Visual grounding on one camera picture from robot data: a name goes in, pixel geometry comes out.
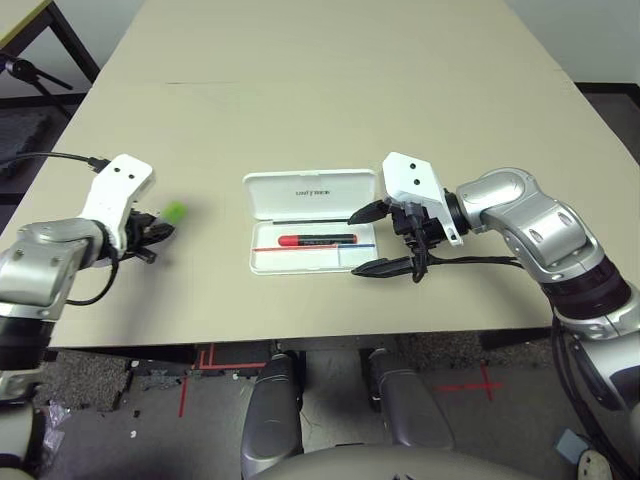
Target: floor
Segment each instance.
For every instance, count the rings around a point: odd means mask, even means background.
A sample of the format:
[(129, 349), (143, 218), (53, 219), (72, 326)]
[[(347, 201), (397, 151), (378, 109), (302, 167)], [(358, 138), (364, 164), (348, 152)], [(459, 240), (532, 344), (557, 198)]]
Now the floor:
[[(640, 110), (624, 95), (586, 97), (640, 163)], [(0, 129), (11, 114), (0, 110)], [(60, 119), (56, 125), (42, 149), (50, 148), (64, 128)], [(0, 193), (26, 191), (38, 168), (34, 163), (17, 182), (0, 184)], [(12, 213), (13, 207), (0, 206), (0, 230)], [(457, 352), (474, 341), (471, 337), (450, 345)], [(434, 355), (433, 342), (426, 338), (412, 338), (409, 343), (422, 349), (416, 364), (424, 368), (422, 376), (451, 424), (457, 450), (540, 478), (575, 478), (572, 466), (553, 448), (565, 428), (578, 432), (580, 428), (549, 367), (548, 349), (529, 345), (511, 350), (511, 360), (506, 362), (491, 359), (491, 381), (502, 385), (490, 400), (484, 390), (437, 388), (482, 382), (475, 357), (460, 362), (446, 352)], [(529, 355), (526, 348), (534, 349), (540, 358), (521, 361)], [(471, 350), (481, 355), (477, 346)], [(442, 361), (434, 364), (434, 358)], [(366, 401), (357, 354), (320, 348), (309, 353), (308, 364), (302, 411), (306, 451), (384, 441), (380, 417)], [(185, 412), (179, 417), (180, 385), (169, 382), (149, 388), (143, 379), (134, 379), (118, 410), (101, 413), (89, 407), (72, 413), (60, 427), (64, 440), (42, 478), (239, 478), (240, 436), (251, 390), (252, 380), (244, 378), (190, 378)], [(631, 455), (625, 419), (598, 412), (621, 450)]]

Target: red pen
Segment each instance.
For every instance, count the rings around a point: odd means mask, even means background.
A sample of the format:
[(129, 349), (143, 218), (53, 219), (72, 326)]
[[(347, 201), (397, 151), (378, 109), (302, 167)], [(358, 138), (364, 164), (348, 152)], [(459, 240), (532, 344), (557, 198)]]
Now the red pen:
[(278, 238), (281, 247), (304, 247), (310, 245), (342, 245), (358, 243), (358, 237), (352, 234), (336, 235), (282, 235)]

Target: black table leg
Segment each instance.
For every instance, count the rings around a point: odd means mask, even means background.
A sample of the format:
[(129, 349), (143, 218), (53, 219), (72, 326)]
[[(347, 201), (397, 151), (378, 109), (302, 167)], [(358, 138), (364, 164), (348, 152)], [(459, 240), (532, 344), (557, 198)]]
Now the black table leg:
[(54, 2), (49, 4), (47, 12), (53, 20), (51, 25), (49, 25), (53, 33), (55, 33), (60, 43), (62, 43), (67, 52), (69, 52), (69, 55), (71, 55), (73, 60), (78, 64), (82, 73), (84, 73), (91, 83), (95, 82), (100, 73), (100, 67), (98, 67), (89, 51), (82, 44), (82, 41), (78, 38)]

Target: beige table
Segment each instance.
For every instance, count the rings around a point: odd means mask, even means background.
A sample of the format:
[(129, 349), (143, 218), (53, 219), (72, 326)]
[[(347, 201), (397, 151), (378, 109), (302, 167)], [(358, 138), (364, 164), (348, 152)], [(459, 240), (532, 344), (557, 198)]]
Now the beige table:
[[(153, 266), (122, 265), (98, 304), (67, 307), (56, 346), (139, 345), (547, 325), (545, 297), (501, 266), (433, 267), (420, 284), (349, 274), (256, 276), (249, 172), (378, 169), (399, 151), (443, 185), (516, 166), (573, 205), (640, 284), (638, 168), (517, 17), (487, 0), (148, 1), (57, 150), (135, 155), (141, 202), (189, 206)], [(92, 175), (49, 160), (0, 239), (79, 213)], [(405, 255), (390, 222), (381, 255)], [(506, 254), (495, 233), (447, 255)], [(100, 290), (81, 272), (73, 298)]]

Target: debris on floor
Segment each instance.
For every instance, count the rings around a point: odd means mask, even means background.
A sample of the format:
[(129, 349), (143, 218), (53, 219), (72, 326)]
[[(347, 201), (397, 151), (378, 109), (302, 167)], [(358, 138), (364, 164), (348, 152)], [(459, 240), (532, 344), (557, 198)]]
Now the debris on floor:
[(124, 358), (62, 350), (55, 362), (44, 364), (44, 381), (34, 403), (113, 411), (129, 385), (131, 372), (127, 366)]

